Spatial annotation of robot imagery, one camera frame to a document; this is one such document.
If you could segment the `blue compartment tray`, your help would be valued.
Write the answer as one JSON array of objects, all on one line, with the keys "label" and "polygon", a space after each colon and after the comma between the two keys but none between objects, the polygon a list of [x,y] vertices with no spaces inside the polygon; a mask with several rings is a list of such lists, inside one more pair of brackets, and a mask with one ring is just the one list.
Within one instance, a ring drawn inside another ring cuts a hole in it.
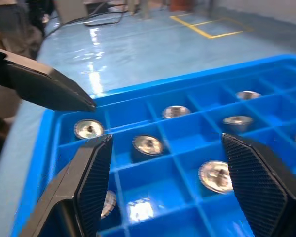
[{"label": "blue compartment tray", "polygon": [[[240,91],[261,97],[240,100]],[[250,116],[244,136],[269,145],[296,174],[294,55],[125,87],[95,102],[94,112],[45,111],[11,237],[19,237],[48,183],[83,145],[74,134],[83,119],[113,135],[108,189],[117,207],[103,220],[102,237],[254,237],[234,193],[210,191],[198,177],[203,163],[226,161],[220,139],[226,117]],[[164,119],[173,105],[191,113]],[[163,155],[133,162],[132,141],[140,135],[162,142]]]}]

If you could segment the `brown background object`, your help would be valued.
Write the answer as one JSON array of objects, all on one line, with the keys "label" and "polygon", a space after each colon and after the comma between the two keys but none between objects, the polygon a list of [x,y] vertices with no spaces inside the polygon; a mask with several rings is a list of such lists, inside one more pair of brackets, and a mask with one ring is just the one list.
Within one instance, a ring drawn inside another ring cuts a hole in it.
[{"label": "brown background object", "polygon": [[194,11],[195,0],[169,0],[170,11]]}]

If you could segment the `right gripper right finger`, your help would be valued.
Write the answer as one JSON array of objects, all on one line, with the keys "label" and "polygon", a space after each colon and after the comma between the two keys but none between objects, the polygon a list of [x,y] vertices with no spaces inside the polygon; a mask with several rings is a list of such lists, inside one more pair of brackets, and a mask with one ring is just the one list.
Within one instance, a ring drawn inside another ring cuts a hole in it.
[{"label": "right gripper right finger", "polygon": [[255,237],[296,237],[296,175],[267,145],[222,134],[235,197]]}]

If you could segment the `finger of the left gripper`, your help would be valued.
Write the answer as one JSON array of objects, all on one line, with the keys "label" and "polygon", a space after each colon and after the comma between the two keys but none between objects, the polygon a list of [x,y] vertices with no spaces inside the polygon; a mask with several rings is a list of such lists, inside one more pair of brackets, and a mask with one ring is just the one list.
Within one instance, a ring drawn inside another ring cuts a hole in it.
[{"label": "finger of the left gripper", "polygon": [[0,86],[28,102],[55,111],[94,111],[95,102],[55,68],[0,49]]}]

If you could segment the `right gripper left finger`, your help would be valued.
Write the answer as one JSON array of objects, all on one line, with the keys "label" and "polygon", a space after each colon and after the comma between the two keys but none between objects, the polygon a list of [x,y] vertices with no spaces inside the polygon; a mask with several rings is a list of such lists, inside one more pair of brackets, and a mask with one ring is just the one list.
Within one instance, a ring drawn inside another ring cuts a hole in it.
[{"label": "right gripper left finger", "polygon": [[85,142],[48,184],[19,237],[96,237],[108,188],[113,135]]}]

